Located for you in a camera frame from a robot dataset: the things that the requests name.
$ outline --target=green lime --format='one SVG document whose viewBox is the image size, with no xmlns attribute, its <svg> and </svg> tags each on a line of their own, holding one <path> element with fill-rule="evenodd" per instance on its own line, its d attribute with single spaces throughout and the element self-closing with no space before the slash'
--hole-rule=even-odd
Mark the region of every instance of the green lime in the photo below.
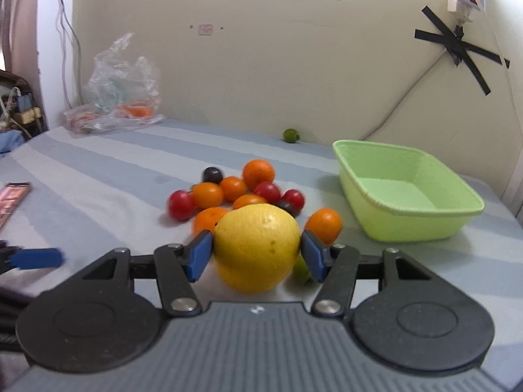
<svg viewBox="0 0 523 392">
<path fill-rule="evenodd" d="M 295 143 L 300 139 L 300 134 L 294 128 L 289 128 L 283 132 L 283 139 L 287 143 Z"/>
<path fill-rule="evenodd" d="M 292 268 L 292 277 L 299 284 L 305 284 L 312 281 L 311 273 L 309 272 L 307 264 L 305 263 L 305 259 L 303 259 L 302 255 L 299 255 L 296 259 L 295 265 Z"/>
</svg>

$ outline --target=clear plastic bag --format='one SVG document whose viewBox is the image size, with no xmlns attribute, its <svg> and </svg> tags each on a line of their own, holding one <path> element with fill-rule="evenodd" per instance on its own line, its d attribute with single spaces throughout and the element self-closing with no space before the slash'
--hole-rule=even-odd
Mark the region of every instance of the clear plastic bag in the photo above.
<svg viewBox="0 0 523 392">
<path fill-rule="evenodd" d="M 124 60 L 133 34 L 126 34 L 97 54 L 91 78 L 84 86 L 89 104 L 64 112 L 65 125 L 77 133 L 136 129 L 163 120 L 157 115 L 160 104 L 158 73 L 145 57 L 134 65 Z"/>
</svg>

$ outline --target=red cherry tomato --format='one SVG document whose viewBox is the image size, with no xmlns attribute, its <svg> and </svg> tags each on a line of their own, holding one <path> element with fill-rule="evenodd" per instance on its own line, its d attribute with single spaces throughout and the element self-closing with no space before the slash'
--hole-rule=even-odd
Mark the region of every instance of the red cherry tomato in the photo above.
<svg viewBox="0 0 523 392">
<path fill-rule="evenodd" d="M 193 195 L 185 190 L 174 192 L 167 202 L 167 211 L 169 215 L 178 221 L 187 221 L 195 211 Z"/>
<path fill-rule="evenodd" d="M 278 186 L 268 181 L 258 184 L 253 193 L 263 197 L 271 205 L 276 205 L 281 199 L 281 191 Z"/>
<path fill-rule="evenodd" d="M 285 192 L 283 199 L 294 206 L 296 210 L 302 210 L 305 206 L 305 196 L 293 188 Z"/>
</svg>

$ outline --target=yellow lemon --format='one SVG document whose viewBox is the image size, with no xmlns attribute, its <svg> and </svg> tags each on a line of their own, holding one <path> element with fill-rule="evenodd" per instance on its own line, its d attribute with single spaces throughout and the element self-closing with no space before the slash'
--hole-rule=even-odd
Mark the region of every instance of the yellow lemon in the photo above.
<svg viewBox="0 0 523 392">
<path fill-rule="evenodd" d="M 274 205 L 247 205 L 225 214 L 214 229 L 214 266 L 230 287 L 266 292 L 292 270 L 299 247 L 291 215 Z"/>
</svg>

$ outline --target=striped bedsheet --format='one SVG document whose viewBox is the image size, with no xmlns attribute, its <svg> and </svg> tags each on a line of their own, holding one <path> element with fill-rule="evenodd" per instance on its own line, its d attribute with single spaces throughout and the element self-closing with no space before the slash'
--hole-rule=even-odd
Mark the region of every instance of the striped bedsheet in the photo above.
<svg viewBox="0 0 523 392">
<path fill-rule="evenodd" d="M 199 182 L 208 166 L 240 175 L 251 159 L 269 160 L 282 189 L 298 188 L 307 204 L 297 219 L 303 227 L 320 207 L 337 210 L 344 228 L 339 241 L 362 253 L 386 247 L 370 240 L 358 226 L 338 181 L 329 147 L 286 144 L 265 136 L 223 131 L 175 121 L 138 131 L 78 136 L 63 127 L 42 134 L 0 159 L 0 183 L 30 181 L 33 190 L 0 232 L 13 245 L 59 247 L 63 267 L 12 271 L 0 283 L 36 294 L 115 247 L 134 254 L 151 253 L 170 242 L 187 242 L 190 223 L 165 214 L 165 202 L 177 189 Z M 523 377 L 523 229 L 484 183 L 465 178 L 485 199 L 483 215 L 454 237 L 400 246 L 409 255 L 482 303 L 491 313 L 496 336 L 484 368 L 506 387 Z M 245 296 L 230 290 L 212 264 L 194 285 L 203 302 L 215 300 L 312 301 L 316 289 L 283 282 L 276 290 Z M 136 290 L 159 305 L 152 281 L 137 281 Z M 375 282 L 358 282 L 354 303 L 375 292 Z M 25 365 L 11 364 L 11 376 Z"/>
</svg>

